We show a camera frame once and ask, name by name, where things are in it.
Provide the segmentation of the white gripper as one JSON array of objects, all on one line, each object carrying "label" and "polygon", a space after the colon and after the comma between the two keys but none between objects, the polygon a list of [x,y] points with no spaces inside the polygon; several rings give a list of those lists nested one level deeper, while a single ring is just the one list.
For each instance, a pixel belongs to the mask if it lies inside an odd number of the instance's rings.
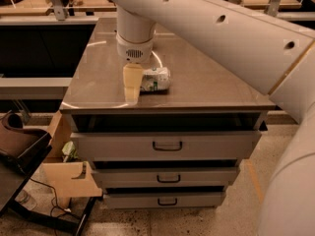
[{"label": "white gripper", "polygon": [[116,35],[117,52],[127,62],[123,67],[123,84],[125,100],[137,102],[140,95],[140,87],[143,79],[143,67],[140,64],[147,61],[153,49],[153,41],[150,39],[144,43],[132,43],[125,40],[119,34]]}]

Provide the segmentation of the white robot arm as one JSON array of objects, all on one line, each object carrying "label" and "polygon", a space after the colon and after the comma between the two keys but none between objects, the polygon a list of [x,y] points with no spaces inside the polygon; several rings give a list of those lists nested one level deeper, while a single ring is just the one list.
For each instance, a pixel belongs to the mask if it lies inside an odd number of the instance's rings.
[{"label": "white robot arm", "polygon": [[299,128],[262,204],[257,236],[315,236],[315,45],[312,29],[222,0],[112,0],[127,43],[158,23],[288,113]]}]

